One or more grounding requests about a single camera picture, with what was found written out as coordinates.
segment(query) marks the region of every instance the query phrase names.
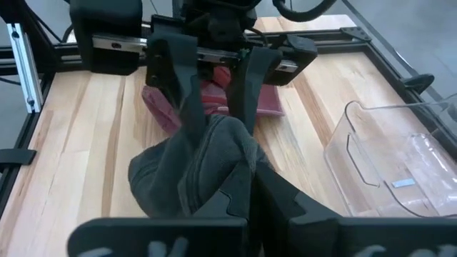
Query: pink fabric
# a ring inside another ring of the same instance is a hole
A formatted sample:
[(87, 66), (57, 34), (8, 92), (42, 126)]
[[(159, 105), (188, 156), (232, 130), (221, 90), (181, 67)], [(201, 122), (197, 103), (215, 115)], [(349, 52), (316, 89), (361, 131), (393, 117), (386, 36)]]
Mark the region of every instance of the pink fabric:
[[(226, 68), (214, 69), (213, 81), (201, 83), (201, 95), (206, 114), (229, 114), (225, 88), (230, 83), (230, 71)], [(144, 103), (162, 129), (174, 134), (181, 125), (173, 107), (156, 88), (145, 86), (141, 92)], [(283, 110), (275, 86), (263, 85), (258, 97), (257, 115), (282, 116)]]

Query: red object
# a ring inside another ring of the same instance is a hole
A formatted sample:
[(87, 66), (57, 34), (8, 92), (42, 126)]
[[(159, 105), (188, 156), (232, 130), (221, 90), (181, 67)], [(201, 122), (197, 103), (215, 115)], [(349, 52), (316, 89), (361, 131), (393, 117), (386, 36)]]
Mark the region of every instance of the red object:
[[(230, 71), (226, 68), (214, 69), (213, 81), (201, 83), (201, 96), (206, 114), (229, 114), (225, 88), (230, 83)], [(174, 134), (181, 125), (173, 107), (165, 96), (156, 88), (145, 86), (141, 93), (144, 103), (160, 124), (169, 134)], [(283, 110), (275, 86), (263, 85), (258, 97), (257, 115), (282, 116)]]

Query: gray cloth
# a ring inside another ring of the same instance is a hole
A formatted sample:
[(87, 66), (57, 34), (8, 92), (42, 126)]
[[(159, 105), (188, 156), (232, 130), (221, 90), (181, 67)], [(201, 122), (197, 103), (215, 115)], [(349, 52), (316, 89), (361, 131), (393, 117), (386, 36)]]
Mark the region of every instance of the gray cloth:
[(193, 150), (182, 130), (131, 160), (131, 192), (150, 217), (190, 216), (224, 182), (239, 161), (252, 174), (266, 154), (238, 119), (212, 115)]

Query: wooden surface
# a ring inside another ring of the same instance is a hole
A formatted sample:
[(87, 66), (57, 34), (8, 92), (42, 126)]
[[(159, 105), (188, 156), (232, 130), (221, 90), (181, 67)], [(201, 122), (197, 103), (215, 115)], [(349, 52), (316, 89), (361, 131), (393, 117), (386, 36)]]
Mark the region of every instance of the wooden surface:
[[(262, 18), (256, 24), (262, 31), (342, 26), (354, 23), (338, 15), (303, 24)], [(66, 240), (79, 224), (145, 216), (131, 195), (127, 167), (133, 156), (166, 138), (141, 99), (145, 73), (56, 75), (29, 147), (38, 154), (20, 170), (0, 220), (0, 256), (65, 256)], [(350, 197), (326, 166), (324, 147), (349, 101), (373, 107), (402, 100), (362, 53), (320, 56), (278, 92), (286, 116), (259, 119), (255, 137), (279, 174), (348, 215)], [(353, 183), (348, 179), (366, 213), (378, 216)]]

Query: clear plastic bin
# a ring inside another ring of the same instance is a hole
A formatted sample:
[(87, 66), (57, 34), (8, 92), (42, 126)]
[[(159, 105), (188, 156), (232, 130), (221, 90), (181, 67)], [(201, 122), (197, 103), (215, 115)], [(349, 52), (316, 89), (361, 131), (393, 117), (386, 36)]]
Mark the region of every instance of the clear plastic bin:
[(352, 216), (457, 217), (456, 107), (346, 106), (324, 156)]

